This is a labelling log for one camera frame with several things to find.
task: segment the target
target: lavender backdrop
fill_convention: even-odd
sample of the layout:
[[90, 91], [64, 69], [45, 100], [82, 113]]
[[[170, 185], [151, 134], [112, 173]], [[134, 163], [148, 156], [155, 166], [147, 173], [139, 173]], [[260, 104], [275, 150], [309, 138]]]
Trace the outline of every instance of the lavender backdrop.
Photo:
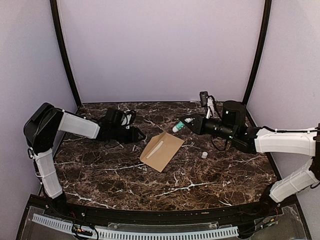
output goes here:
[[15, 239], [39, 181], [23, 127], [43, 102], [75, 111], [48, 0], [0, 4], [0, 239]]
[[[320, 123], [320, 2], [272, 1], [265, 47], [248, 109], [258, 125], [302, 129]], [[309, 158], [273, 154], [283, 177]], [[320, 239], [320, 187], [298, 193], [312, 238]]]
[[83, 102], [241, 100], [264, 0], [60, 0]]

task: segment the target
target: plastic bottle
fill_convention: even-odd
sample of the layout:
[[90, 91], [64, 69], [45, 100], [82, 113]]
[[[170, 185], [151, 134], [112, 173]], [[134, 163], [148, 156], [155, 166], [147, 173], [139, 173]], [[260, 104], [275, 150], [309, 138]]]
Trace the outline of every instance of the plastic bottle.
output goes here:
[[[190, 123], [192, 120], [193, 120], [193, 119], [192, 119], [191, 117], [185, 119], [185, 121], [186, 121], [187, 123]], [[182, 121], [180, 121], [177, 125], [175, 125], [175, 126], [172, 128], [172, 131], [173, 131], [174, 133], [176, 133], [176, 132], [178, 132], [180, 129], [182, 129], [184, 126], [185, 126], [185, 124], [184, 124]]]

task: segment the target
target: marble table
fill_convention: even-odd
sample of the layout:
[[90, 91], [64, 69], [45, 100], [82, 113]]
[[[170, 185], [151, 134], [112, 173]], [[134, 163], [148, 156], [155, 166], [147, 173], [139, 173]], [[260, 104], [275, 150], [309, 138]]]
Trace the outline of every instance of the marble table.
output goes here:
[[[88, 103], [77, 114], [98, 119], [109, 107], [136, 110], [134, 125], [146, 140], [110, 148], [117, 142], [67, 133], [55, 166], [70, 203], [141, 211], [219, 208], [256, 202], [265, 187], [276, 181], [265, 154], [246, 154], [232, 146], [217, 151], [209, 135], [196, 135], [186, 127], [173, 133], [178, 117], [204, 113], [197, 102]], [[185, 142], [160, 173], [140, 162], [139, 156], [162, 131]], [[223, 140], [215, 143], [220, 148], [224, 145]], [[201, 158], [204, 151], [207, 159]]]

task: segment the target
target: manila envelope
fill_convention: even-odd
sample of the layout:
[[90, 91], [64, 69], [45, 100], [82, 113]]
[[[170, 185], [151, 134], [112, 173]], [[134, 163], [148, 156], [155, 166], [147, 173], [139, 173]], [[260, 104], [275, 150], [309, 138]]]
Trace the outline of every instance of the manila envelope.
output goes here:
[[164, 131], [151, 138], [140, 156], [140, 161], [161, 173], [184, 142]]

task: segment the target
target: small white bottle cap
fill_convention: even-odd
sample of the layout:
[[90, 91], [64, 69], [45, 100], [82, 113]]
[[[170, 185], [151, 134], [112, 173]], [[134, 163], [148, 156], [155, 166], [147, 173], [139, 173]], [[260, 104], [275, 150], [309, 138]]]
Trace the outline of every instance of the small white bottle cap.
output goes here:
[[201, 156], [203, 159], [206, 159], [208, 157], [208, 153], [206, 151], [204, 151], [202, 153], [202, 156]]

